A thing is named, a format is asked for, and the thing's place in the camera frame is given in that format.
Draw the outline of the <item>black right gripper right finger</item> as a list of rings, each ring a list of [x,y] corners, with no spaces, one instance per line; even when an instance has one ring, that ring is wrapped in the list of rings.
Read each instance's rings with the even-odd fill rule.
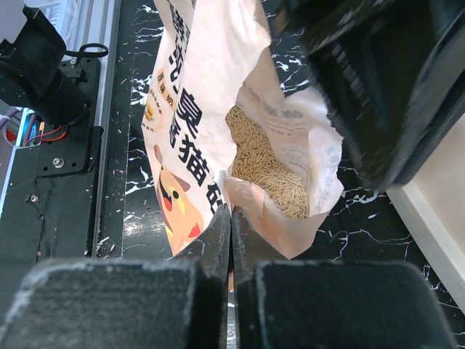
[[[405,262],[288,260],[231,217],[239,348],[455,348],[445,314]]]

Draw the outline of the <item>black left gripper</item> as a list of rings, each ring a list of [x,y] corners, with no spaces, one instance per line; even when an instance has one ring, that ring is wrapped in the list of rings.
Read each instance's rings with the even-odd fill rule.
[[[464,114],[462,1],[282,1],[371,190],[409,183]]]

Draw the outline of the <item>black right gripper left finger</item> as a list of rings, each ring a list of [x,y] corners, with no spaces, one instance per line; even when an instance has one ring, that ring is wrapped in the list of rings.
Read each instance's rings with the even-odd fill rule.
[[[22,280],[3,348],[224,348],[230,211],[167,260],[49,260]]]

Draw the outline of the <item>pink cat litter bag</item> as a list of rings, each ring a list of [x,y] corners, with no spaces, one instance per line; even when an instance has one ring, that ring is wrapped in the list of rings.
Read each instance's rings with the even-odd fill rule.
[[[222,205],[287,258],[343,191],[342,138],[313,88],[285,96],[259,1],[157,1],[163,33],[142,131],[174,254]]]

